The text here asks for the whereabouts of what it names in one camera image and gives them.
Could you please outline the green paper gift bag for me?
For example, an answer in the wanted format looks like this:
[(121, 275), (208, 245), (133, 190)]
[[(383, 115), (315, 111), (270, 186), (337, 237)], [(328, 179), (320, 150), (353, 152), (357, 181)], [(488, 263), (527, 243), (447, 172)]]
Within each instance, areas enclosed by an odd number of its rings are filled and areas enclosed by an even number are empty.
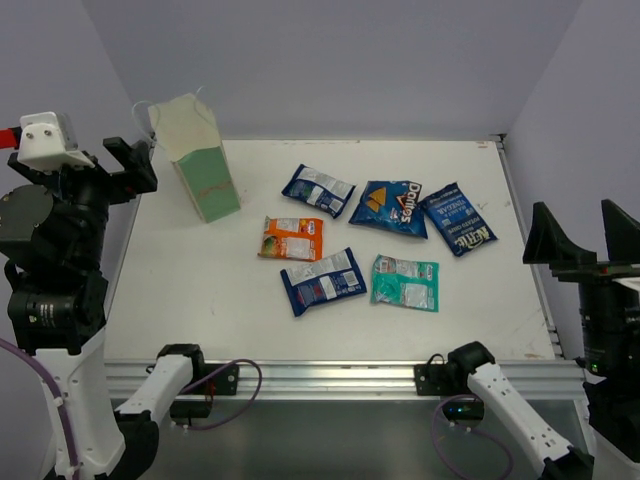
[(200, 219), (212, 223), (241, 209), (212, 109), (200, 90), (166, 102), (140, 100), (131, 117), (173, 167)]

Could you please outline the blue Kettle chips bag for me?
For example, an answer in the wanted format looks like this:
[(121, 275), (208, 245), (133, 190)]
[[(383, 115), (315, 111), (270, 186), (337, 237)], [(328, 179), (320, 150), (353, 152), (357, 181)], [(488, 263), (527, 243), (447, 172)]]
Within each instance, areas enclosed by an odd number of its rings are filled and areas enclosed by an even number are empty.
[(456, 257), (498, 240), (457, 182), (425, 196), (418, 206)]

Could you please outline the teal snack bag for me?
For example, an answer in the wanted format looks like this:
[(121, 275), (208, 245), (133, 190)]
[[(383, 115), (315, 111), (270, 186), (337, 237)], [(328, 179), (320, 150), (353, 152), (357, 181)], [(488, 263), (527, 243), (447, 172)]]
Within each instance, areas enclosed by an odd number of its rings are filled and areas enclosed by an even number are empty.
[(378, 255), (372, 269), (370, 302), (437, 313), (439, 264)]

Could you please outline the orange snack bag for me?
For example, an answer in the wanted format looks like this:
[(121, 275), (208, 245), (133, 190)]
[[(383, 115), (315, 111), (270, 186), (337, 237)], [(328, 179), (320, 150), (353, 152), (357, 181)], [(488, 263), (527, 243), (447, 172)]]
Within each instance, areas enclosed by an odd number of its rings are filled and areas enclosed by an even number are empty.
[(260, 257), (315, 262), (323, 257), (324, 221), (266, 216)]

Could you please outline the blue Doritos chip bag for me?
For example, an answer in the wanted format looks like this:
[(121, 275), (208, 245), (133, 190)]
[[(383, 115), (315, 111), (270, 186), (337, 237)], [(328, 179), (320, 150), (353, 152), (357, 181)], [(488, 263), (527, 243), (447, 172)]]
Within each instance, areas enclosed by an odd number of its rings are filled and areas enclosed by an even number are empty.
[(422, 185), (410, 180), (370, 180), (349, 223), (427, 240), (424, 213), (418, 205), (421, 191)]

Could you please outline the dark blue snack bag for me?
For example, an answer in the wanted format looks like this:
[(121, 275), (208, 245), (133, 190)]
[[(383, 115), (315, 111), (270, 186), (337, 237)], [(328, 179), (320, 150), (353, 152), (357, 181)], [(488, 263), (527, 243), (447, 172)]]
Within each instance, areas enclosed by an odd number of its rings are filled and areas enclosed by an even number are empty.
[(281, 194), (337, 219), (351, 199), (355, 185), (300, 164)]
[(366, 281), (350, 247), (311, 263), (282, 269), (280, 277), (295, 317), (304, 315), (312, 307), (367, 292)]

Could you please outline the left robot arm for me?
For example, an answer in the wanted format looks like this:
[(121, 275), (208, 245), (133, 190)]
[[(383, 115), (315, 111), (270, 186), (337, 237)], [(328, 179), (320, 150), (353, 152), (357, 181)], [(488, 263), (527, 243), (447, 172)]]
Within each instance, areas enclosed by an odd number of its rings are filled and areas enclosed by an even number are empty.
[(56, 438), (59, 479), (136, 479), (153, 464), (159, 427), (182, 390), (201, 390), (208, 369), (199, 346), (162, 348), (141, 387), (122, 405), (109, 397), (104, 362), (108, 282), (101, 258), (109, 209), (154, 192), (150, 146), (107, 138), (120, 163), (110, 173), (91, 159), (49, 173), (16, 156), (26, 184), (1, 199), (1, 251), (11, 287), (15, 342), (6, 350), (44, 384)]

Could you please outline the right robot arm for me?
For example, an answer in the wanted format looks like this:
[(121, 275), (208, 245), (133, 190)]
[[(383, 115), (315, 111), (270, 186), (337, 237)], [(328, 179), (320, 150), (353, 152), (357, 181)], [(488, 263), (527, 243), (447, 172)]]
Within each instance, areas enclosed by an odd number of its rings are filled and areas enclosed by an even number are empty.
[(601, 202), (605, 261), (575, 244), (543, 202), (533, 206), (523, 253), (560, 282), (578, 287), (584, 357), (593, 376), (583, 389), (596, 452), (589, 455), (550, 427), (504, 376), (488, 349), (472, 342), (447, 356), (451, 389), (478, 397), (507, 428), (541, 479), (639, 476), (639, 222)]

